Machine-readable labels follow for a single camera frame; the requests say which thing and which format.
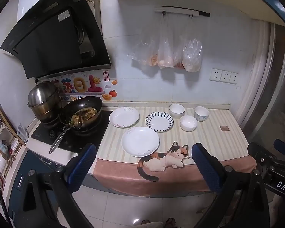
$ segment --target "blue striped plate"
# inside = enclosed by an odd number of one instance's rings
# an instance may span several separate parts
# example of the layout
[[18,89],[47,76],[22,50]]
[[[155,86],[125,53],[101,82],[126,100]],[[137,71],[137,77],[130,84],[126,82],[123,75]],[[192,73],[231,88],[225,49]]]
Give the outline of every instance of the blue striped plate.
[[156,132],[167,131],[173,123],[173,118],[166,112],[153,112],[146,118],[146,125]]

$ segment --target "electrical outlet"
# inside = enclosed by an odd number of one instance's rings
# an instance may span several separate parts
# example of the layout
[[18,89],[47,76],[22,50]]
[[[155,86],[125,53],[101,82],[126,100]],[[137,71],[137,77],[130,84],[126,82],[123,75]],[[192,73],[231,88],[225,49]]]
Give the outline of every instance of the electrical outlet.
[[219,81],[221,79],[222,71],[219,69],[212,69],[210,74],[211,81]]
[[231,72],[228,72],[228,71],[222,71],[222,76],[221,76],[221,79],[220,79],[220,82],[226,82],[228,83],[229,80],[230,80],[230,75],[231,75]]
[[229,83],[236,84],[239,78],[239,74],[232,72],[230,76]]

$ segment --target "wok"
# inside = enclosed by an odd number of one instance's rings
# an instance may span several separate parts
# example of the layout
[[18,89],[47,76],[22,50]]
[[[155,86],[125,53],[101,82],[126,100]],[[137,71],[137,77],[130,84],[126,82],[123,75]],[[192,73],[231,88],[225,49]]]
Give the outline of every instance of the wok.
[[[92,116],[90,119],[81,122],[81,126],[79,126],[79,128],[77,127],[77,124],[70,125],[72,116],[75,113],[77,113],[79,110],[83,108],[89,108],[89,107],[95,108],[97,110],[97,113],[94,116]],[[67,128],[56,138],[56,140],[54,141],[53,145],[49,150],[49,154],[51,154],[56,150],[56,148],[59,146],[60,142],[62,141],[63,136],[68,130],[74,129],[82,131],[84,128],[92,127],[100,115],[101,108],[102,108],[102,100],[99,97],[94,97],[94,96],[82,97],[68,103],[62,109],[59,115],[60,122],[66,125]]]

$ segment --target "white tile wall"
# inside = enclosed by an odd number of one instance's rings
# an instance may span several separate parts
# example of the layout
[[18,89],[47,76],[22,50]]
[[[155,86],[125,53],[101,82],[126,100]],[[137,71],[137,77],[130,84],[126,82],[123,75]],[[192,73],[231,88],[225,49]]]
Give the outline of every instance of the white tile wall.
[[[0,13],[0,46],[17,23],[18,0],[10,0]],[[15,128],[27,127],[35,118],[29,107],[28,93],[35,86],[26,79],[21,62],[0,49],[0,105]]]
[[[199,72],[144,66],[127,56],[133,52],[142,28],[154,18],[160,18],[161,15],[153,11],[160,5],[182,6],[211,14],[210,18],[192,19],[204,47]],[[188,17],[168,16],[177,35]],[[101,0],[101,19],[104,41],[114,64],[110,76],[123,79],[119,82],[123,84],[118,88],[118,100],[223,103],[231,104],[231,112],[236,112],[249,82],[258,42],[258,21],[211,0]],[[239,73],[238,84],[209,81],[212,68]]]

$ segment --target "white bowl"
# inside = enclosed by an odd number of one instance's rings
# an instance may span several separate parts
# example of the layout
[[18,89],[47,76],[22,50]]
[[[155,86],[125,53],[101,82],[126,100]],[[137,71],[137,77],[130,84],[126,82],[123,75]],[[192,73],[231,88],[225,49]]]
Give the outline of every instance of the white bowl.
[[202,106],[197,106],[194,109],[194,117],[196,118],[196,120],[198,120],[199,122],[203,122],[205,121],[209,116],[209,111]]
[[0,155],[0,172],[1,172],[1,173],[3,173],[5,164],[6,164],[6,160],[3,158],[2,155]]
[[185,107],[180,104],[172,104],[169,106],[169,113],[173,118],[181,118],[185,114]]
[[191,132],[198,126],[198,121],[193,116],[186,115],[180,119],[180,125],[182,130]]

